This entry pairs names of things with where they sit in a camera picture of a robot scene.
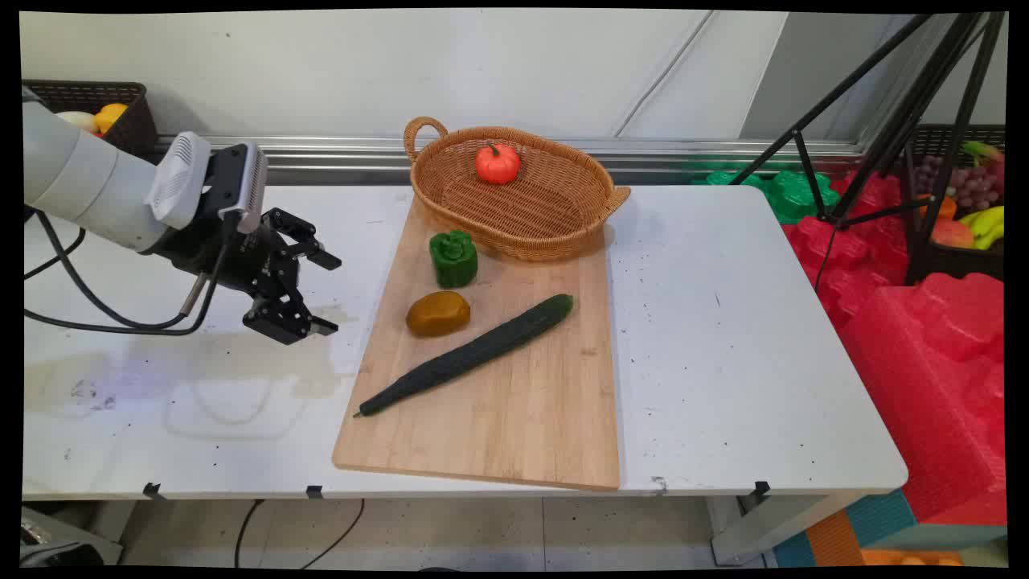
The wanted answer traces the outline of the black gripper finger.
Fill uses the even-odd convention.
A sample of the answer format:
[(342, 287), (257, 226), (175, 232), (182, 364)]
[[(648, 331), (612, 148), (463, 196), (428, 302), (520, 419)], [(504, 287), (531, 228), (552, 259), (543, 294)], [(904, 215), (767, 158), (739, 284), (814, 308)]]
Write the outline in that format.
[(252, 306), (242, 323), (253, 332), (284, 345), (297, 343), (312, 335), (332, 335), (339, 329), (338, 323), (319, 318), (306, 307), (296, 285), (255, 290)]
[(275, 207), (262, 214), (261, 226), (271, 233), (269, 259), (273, 266), (301, 257), (328, 272), (342, 266), (342, 260), (317, 239), (315, 226), (301, 217)]

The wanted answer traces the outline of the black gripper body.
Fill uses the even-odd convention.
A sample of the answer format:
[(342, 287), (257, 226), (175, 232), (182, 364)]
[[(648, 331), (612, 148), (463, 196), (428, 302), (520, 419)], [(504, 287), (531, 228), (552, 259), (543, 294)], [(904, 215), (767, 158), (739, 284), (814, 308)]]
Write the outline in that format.
[[(284, 290), (273, 281), (271, 259), (284, 246), (281, 236), (272, 228), (273, 212), (267, 211), (260, 226), (249, 234), (234, 233), (228, 241), (218, 285), (247, 294), (257, 302), (279, 301)], [(196, 218), (185, 228), (162, 236), (150, 254), (165, 257), (173, 267), (194, 275), (212, 275), (224, 245), (222, 220), (208, 211), (196, 212)]]

